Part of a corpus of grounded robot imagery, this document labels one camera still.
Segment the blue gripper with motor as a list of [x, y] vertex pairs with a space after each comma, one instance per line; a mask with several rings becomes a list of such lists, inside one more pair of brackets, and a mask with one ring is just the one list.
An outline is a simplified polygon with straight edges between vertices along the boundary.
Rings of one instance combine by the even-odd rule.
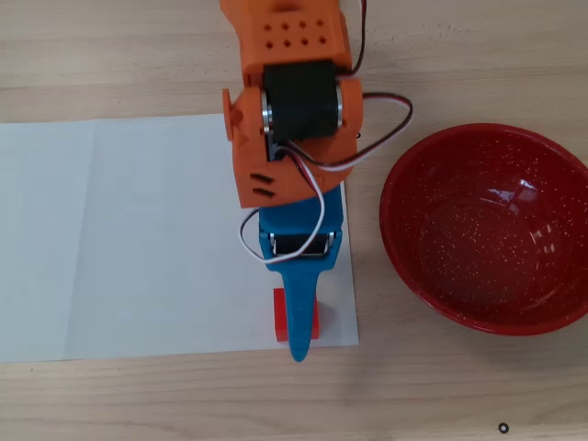
[[[343, 239], [342, 187], [324, 193], [323, 201], [321, 226], [302, 255], [268, 265], [271, 271], [282, 276], [288, 346], [296, 362], [302, 362], [310, 349], [319, 276], [334, 268]], [[277, 257], [297, 251], [313, 232], [320, 214], [321, 205], [317, 198], [260, 209], [259, 243], [262, 256]]]

